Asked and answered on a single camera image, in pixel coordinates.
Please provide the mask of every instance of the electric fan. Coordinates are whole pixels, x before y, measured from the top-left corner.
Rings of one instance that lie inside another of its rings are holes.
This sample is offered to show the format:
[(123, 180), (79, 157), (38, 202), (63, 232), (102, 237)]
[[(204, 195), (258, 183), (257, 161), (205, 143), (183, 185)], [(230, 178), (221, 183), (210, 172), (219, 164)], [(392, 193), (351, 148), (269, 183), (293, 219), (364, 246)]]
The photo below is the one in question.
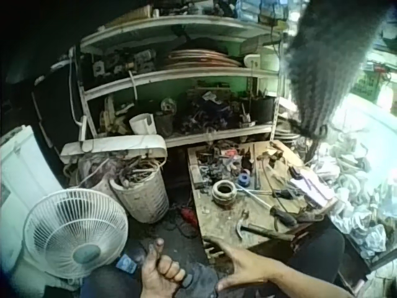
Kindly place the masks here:
[(37, 267), (59, 278), (83, 278), (111, 263), (128, 235), (127, 215), (111, 197), (90, 189), (65, 189), (29, 212), (24, 245)]

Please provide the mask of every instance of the white basket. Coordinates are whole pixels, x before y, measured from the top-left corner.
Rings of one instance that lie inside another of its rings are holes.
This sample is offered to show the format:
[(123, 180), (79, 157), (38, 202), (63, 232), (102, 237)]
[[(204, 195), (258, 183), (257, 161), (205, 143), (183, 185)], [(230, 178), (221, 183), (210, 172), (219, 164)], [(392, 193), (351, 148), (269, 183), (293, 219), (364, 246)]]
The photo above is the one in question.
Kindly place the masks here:
[(153, 224), (168, 211), (167, 192), (159, 168), (145, 182), (131, 188), (118, 185), (114, 179), (110, 180), (110, 186), (126, 210), (139, 222)]

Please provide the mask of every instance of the shelf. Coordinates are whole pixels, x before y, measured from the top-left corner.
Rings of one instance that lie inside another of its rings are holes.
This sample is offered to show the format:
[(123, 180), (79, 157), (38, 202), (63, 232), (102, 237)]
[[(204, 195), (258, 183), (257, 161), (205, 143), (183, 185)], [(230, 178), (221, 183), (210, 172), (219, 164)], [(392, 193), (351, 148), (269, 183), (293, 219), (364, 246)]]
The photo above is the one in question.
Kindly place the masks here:
[[(193, 67), (139, 74), (134, 76), (134, 82), (135, 86), (141, 86), (149, 83), (167, 81), (169, 79), (189, 79), (205, 76), (245, 76), (248, 78), (252, 76), (254, 78), (278, 78), (278, 73), (276, 71), (252, 70), (250, 68), (238, 67)], [(86, 101), (90, 101), (91, 99), (132, 87), (133, 84), (130, 78), (120, 79), (85, 91), (84, 98)]]
[(246, 135), (255, 135), (257, 133), (270, 133), (272, 131), (271, 124), (255, 125), (244, 129), (228, 129), (220, 130), (213, 133), (200, 133), (196, 135), (184, 135), (181, 137), (171, 137), (166, 139), (167, 148), (190, 145), (224, 138), (235, 138)]
[(146, 38), (173, 36), (171, 27), (183, 25), (186, 33), (207, 34), (217, 36), (242, 38), (269, 34), (271, 28), (262, 24), (242, 22), (229, 17), (216, 16), (168, 16), (144, 20), (134, 20), (122, 25), (107, 28), (91, 34), (81, 40), (81, 50), (84, 48), (106, 49), (113, 45), (127, 42), (142, 42)]

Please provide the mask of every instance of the workbench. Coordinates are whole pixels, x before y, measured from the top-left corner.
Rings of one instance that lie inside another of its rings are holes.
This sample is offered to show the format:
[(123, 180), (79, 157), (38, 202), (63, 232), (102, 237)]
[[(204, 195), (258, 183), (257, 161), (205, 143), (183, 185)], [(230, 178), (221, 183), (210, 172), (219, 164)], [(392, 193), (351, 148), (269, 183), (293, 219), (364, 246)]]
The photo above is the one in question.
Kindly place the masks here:
[[(283, 162), (279, 160), (276, 162), (274, 170), (283, 177), (289, 179), (287, 173), (287, 166), (286, 163), (289, 165), (296, 166), (298, 168), (303, 167), (303, 162), (291, 151), (288, 147), (286, 147), (280, 141), (274, 141), (282, 150), (283, 150), (283, 157), (286, 159), (287, 162)], [(239, 145), (240, 149), (245, 149), (247, 152), (248, 148), (251, 151), (251, 157), (253, 157), (253, 152), (255, 152), (256, 156), (263, 154), (265, 151), (276, 151), (271, 147), (270, 142), (254, 142), (254, 143), (245, 143)], [(236, 233), (236, 224), (241, 217), (241, 213), (243, 210), (249, 211), (249, 218), (247, 222), (259, 225), (264, 228), (268, 228), (271, 230), (275, 230), (274, 225), (274, 217), (269, 214), (269, 209), (257, 203), (253, 198), (247, 195), (241, 195), (240, 198), (234, 203), (230, 210), (226, 210), (219, 205), (215, 204), (212, 199), (212, 189), (196, 189), (195, 188), (195, 181), (200, 175), (199, 172), (199, 161), (197, 159), (197, 152), (203, 151), (206, 149), (206, 146), (201, 147), (194, 147), (188, 149), (188, 156), (189, 156), (189, 173), (190, 173), (190, 180), (192, 182), (192, 193), (193, 198), (196, 206), (198, 224), (200, 226), (200, 231), (203, 237), (213, 236), (218, 237), (221, 239), (226, 240), (228, 243), (238, 246), (241, 248), (253, 248), (258, 246), (264, 242), (267, 242), (269, 239), (266, 237), (258, 236), (250, 232), (243, 232), (243, 239), (240, 240), (237, 233)], [(255, 169), (257, 169), (257, 174), (259, 175), (259, 179), (261, 182), (261, 190), (264, 191), (271, 191), (269, 184), (267, 183), (265, 174), (262, 169), (262, 162), (255, 158)], [(270, 183), (272, 184), (274, 189), (284, 189), (285, 186), (282, 183), (271, 176), (270, 171), (267, 169), (267, 174), (270, 179)], [(253, 189), (254, 179), (251, 179), (251, 185), (248, 189)], [(277, 202), (277, 199), (272, 197), (271, 195), (257, 195), (260, 197), (264, 202), (270, 205), (276, 205), (280, 209), (281, 206)], [(289, 212), (298, 213), (301, 208), (306, 207), (308, 204), (306, 203), (303, 196), (299, 197), (298, 199), (294, 200), (286, 200), (280, 198), (282, 204)], [(316, 214), (324, 214), (326, 213), (335, 203), (337, 202), (336, 198), (332, 198), (328, 201), (327, 205), (321, 209), (315, 209), (312, 211)], [(290, 228), (285, 227), (282, 223), (278, 222), (277, 224), (279, 232), (282, 233), (295, 233), (301, 230), (301, 226), (298, 228), (294, 228), (293, 230)]]

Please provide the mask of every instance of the pants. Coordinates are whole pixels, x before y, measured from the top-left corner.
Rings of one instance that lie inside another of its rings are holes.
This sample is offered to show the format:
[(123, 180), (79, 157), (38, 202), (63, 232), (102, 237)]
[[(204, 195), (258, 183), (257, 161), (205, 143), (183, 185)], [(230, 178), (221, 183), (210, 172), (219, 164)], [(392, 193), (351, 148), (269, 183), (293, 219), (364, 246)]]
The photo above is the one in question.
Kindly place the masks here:
[[(326, 230), (304, 243), (287, 265), (309, 276), (333, 283), (343, 252), (343, 236), (336, 230)], [(288, 297), (276, 285), (268, 283), (262, 287), (247, 288), (244, 298), (255, 297), (257, 291), (263, 297)], [(140, 293), (141, 284), (137, 280), (110, 265), (93, 271), (81, 287), (81, 298), (139, 298)]]

